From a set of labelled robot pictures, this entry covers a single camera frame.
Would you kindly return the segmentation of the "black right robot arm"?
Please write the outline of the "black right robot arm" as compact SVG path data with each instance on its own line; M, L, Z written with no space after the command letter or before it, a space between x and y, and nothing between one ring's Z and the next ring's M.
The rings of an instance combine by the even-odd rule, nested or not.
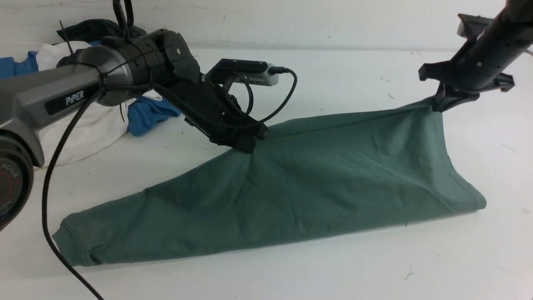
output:
M438 80L434 112L476 101L481 93L506 93L515 85L504 70L532 45L533 2L508 0L493 19L460 14L457 34L466 42L448 61L425 63L420 80Z

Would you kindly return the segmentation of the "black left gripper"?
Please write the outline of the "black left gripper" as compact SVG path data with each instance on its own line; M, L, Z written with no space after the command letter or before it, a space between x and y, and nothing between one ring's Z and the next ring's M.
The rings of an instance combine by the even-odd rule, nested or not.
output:
M160 93L185 116L185 121L200 130L213 144L228 146L251 154L256 140L264 140L268 127L249 114L254 104L251 85L242 79L248 92L249 108L243 111L229 88L234 83L228 79L219 85L199 80L162 76L155 80L155 91Z

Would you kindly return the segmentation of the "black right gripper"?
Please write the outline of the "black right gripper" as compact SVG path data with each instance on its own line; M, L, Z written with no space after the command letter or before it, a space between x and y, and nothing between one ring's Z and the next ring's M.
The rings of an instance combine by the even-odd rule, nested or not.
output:
M443 113L478 100L481 93L510 91L515 87L514 78L504 70L515 59L512 46L463 46L447 61L424 63L418 76L421 81L438 81L431 106L434 112Z

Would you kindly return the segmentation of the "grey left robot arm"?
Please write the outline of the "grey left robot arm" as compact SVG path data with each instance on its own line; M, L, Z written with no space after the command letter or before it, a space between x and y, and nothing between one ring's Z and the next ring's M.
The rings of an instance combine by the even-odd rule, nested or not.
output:
M34 167L44 165L38 130L98 102L118 106L154 90L215 144L251 153L268 131L229 94L232 81L250 84L265 62L222 59L207 74L181 34L159 29L135 38L105 38L68 66L1 80L1 228L21 212Z

